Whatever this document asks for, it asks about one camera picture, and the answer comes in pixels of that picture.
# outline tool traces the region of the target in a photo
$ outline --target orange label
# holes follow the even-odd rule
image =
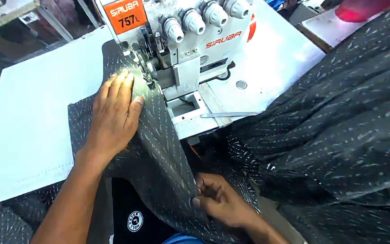
[[[103,8],[117,35],[135,29],[147,22],[143,0],[118,0]]]

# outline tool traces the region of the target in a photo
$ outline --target metal rod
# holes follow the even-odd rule
[[[97,23],[96,18],[94,18],[93,13],[91,13],[90,9],[88,8],[87,4],[84,0],[78,0],[78,3],[81,5],[84,12],[87,14],[88,18],[90,19],[91,23],[93,23],[94,27],[97,29],[99,28],[99,23]]]
[[[45,18],[50,25],[64,38],[67,42],[73,41],[73,36],[64,28],[64,26],[53,16],[46,7],[39,6],[37,11]]]
[[[201,118],[214,118],[214,117],[244,117],[261,114],[261,112],[235,112],[235,113],[207,113],[201,114]]]

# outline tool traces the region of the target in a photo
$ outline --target fingernail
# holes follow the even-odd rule
[[[127,75],[127,80],[129,80],[129,81],[132,81],[132,80],[133,80],[133,74],[132,74],[132,73],[129,73],[129,74]]]
[[[141,105],[143,105],[144,104],[144,99],[141,96],[139,96],[139,97],[135,98],[135,102],[140,103]]]
[[[195,185],[196,185],[198,188],[201,188],[201,186],[203,185],[203,180],[202,180],[202,179],[196,179],[196,180],[195,180]]]
[[[193,204],[193,206],[194,206],[195,208],[200,208],[200,207],[201,207],[201,202],[200,202],[199,199],[196,198],[196,197],[194,197],[194,198],[192,199],[192,204]]]

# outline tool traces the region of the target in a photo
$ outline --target red object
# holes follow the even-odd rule
[[[249,22],[249,36],[248,41],[252,40],[253,35],[255,34],[255,29],[257,28],[257,21],[255,20],[255,15],[252,14],[251,22]]]
[[[346,22],[359,23],[389,7],[390,0],[345,0],[335,14]]]

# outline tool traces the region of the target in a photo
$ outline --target left hand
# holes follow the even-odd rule
[[[135,135],[143,99],[132,102],[133,74],[124,69],[100,88],[93,106],[93,119],[87,142],[76,153],[75,167],[102,173],[110,160],[121,152]]]

